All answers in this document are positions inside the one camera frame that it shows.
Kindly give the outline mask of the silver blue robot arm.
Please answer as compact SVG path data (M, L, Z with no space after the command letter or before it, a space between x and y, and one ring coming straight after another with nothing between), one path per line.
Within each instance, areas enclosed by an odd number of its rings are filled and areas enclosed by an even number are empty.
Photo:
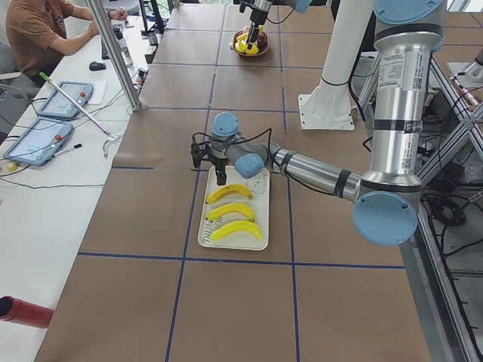
M322 193L352 201L353 222L365 239L385 246L406 242L418 224L422 185L414 166L430 58L444 40L446 10L444 1L339 4L320 84L299 102L301 125L341 130L349 124L346 92L366 30L374 28L379 66L371 166L366 173L358 175L275 143L253 145L240 133L238 119L223 112L214 119L208 147L218 183L224 184L228 164L244 178L270 167Z
M293 10L300 14L304 14L311 4L311 1L307 0L293 0L293 1L282 1L283 4L290 6ZM261 31L261 26L263 26L269 15L269 11L273 6L274 1L272 0L253 0L253 1L240 1L240 12L244 10L242 7L249 7L251 9L251 26L248 32L247 38L247 49L251 49L254 43L258 39L258 35Z

